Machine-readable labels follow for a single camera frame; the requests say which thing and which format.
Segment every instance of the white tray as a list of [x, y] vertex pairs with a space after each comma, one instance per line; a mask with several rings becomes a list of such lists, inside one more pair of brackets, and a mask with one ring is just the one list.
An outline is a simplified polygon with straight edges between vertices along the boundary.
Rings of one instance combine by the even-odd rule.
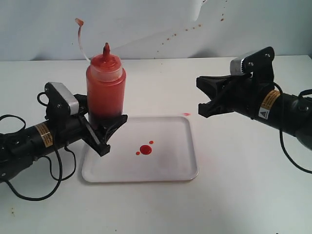
[[[190, 123], [185, 117], [130, 117], [109, 144], [111, 151], [103, 157], [88, 149], [82, 166], [86, 181], [181, 181], [198, 175]], [[150, 145], [152, 152], [137, 155], [142, 145]]]

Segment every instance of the black cable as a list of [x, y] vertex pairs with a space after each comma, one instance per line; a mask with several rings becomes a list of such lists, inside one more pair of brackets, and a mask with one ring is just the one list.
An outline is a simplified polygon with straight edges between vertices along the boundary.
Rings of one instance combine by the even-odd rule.
[[16, 189], [13, 187], [13, 185], [7, 180], [7, 179], [1, 179], [1, 181], [5, 182], [9, 188], [12, 190], [12, 192], [19, 198], [23, 199], [23, 200], [27, 200], [27, 201], [42, 201], [42, 200], [45, 200], [45, 199], [48, 199], [49, 197], [51, 197], [55, 192], [56, 190], [59, 188], [59, 185], [60, 183], [62, 182], [62, 176], [63, 176], [63, 166], [62, 166], [62, 161], [60, 159], [60, 156], [59, 156], [59, 152], [58, 152], [58, 149], [56, 148], [55, 144], [54, 144], [54, 139], [55, 139], [55, 135], [53, 136], [52, 140], [53, 140], [53, 148], [54, 148], [54, 151], [57, 155], [57, 158], [58, 158], [58, 166], [59, 166], [59, 176], [58, 176], [58, 182], [57, 184], [55, 185], [54, 189], [49, 193], [47, 194], [46, 196], [42, 196], [42, 197], [29, 197], [29, 196], [23, 196], [21, 195], [18, 191], [16, 191]]
[[37, 95], [37, 101], [38, 101], [42, 106], [48, 106], [48, 104], [45, 104], [44, 102], [42, 102], [42, 101], [40, 100], [40, 97], [41, 97], [42, 95], [44, 95], [44, 94], [45, 94], [45, 92], [39, 93], [39, 94]]
[[286, 148], [285, 148], [285, 145], [284, 145], [284, 139], [283, 139], [283, 125], [284, 125], [284, 97], [283, 97], [283, 90], [281, 89], [281, 87], [276, 84], [275, 82], [273, 82], [274, 86], [279, 90], [280, 92], [280, 96], [281, 96], [281, 101], [282, 101], [282, 113], [281, 113], [281, 125], [280, 125], [280, 128], [279, 128], [279, 141], [281, 143], [281, 147], [282, 147], [282, 150], [284, 152], [284, 154], [286, 155], [286, 157], [288, 158], [288, 160], [296, 167], [298, 168], [299, 170], [303, 171], [303, 172], [306, 172], [306, 173], [309, 173], [309, 174], [312, 174], [312, 171], [310, 170], [307, 170], [301, 166], [299, 166], [292, 158], [291, 156], [288, 154]]
[[[64, 149], [65, 149], [67, 152], [70, 152], [70, 153], [73, 155], [73, 158], [74, 158], [74, 170], [73, 170], [67, 177], [62, 178], [62, 181], [67, 180], [67, 179], [69, 179], [70, 177], [72, 177], [73, 174], [74, 174], [75, 171], [76, 171], [76, 166], [77, 166], [75, 153], [74, 153], [73, 151], [71, 151], [70, 149], [68, 149], [67, 146], [65, 146]], [[43, 156], [43, 157], [46, 158], [46, 159], [49, 161], [51, 177], [52, 177], [54, 180], [58, 180], [57, 178], [54, 177], [54, 175], [53, 175], [53, 173], [52, 173], [52, 161], [51, 161], [50, 157], [48, 157], [48, 156]]]

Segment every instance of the table surface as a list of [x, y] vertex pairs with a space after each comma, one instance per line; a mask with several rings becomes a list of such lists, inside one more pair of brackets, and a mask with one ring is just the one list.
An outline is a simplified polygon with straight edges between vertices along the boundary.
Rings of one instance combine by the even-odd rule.
[[[227, 75], [231, 59], [123, 61], [127, 71], [125, 114], [191, 113], [188, 118], [200, 169], [196, 179], [90, 184], [81, 177], [86, 147], [78, 141], [70, 145], [77, 154], [78, 171], [48, 200], [24, 201], [7, 185], [0, 185], [0, 233], [312, 233], [312, 175], [286, 159], [278, 131], [236, 113], [209, 119], [197, 114], [198, 103], [208, 99], [196, 88], [196, 77]], [[0, 62], [1, 115], [23, 117], [28, 126], [42, 122], [45, 108], [36, 96], [45, 83], [63, 82], [73, 94], [85, 94], [87, 66], [86, 61]], [[285, 93], [297, 95], [312, 87], [308, 56], [276, 57], [273, 66], [275, 81]], [[19, 126], [13, 119], [0, 123], [3, 133]], [[295, 161], [312, 168], [311, 152], [294, 137], [285, 136], [285, 145]], [[121, 146], [122, 142], [112, 145]], [[73, 168], [72, 158], [63, 150], [60, 154], [67, 175]], [[46, 159], [35, 162], [12, 183], [27, 196], [45, 195], [55, 185]]]

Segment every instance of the red sauce bottle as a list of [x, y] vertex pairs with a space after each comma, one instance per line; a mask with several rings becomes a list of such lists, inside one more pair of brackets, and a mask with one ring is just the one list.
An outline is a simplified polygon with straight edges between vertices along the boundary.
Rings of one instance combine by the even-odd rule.
[[120, 58], [110, 54], [108, 43], [91, 59], [86, 77], [89, 121], [96, 129], [99, 120], [120, 116], [123, 109], [126, 72]]

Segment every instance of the white wall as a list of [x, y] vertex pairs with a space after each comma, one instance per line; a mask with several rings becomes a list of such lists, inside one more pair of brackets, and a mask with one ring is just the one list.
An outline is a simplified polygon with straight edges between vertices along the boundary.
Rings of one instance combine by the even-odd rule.
[[124, 59], [312, 53], [312, 0], [202, 2], [0, 0], [0, 60], [83, 59], [75, 17], [90, 57], [106, 41]]

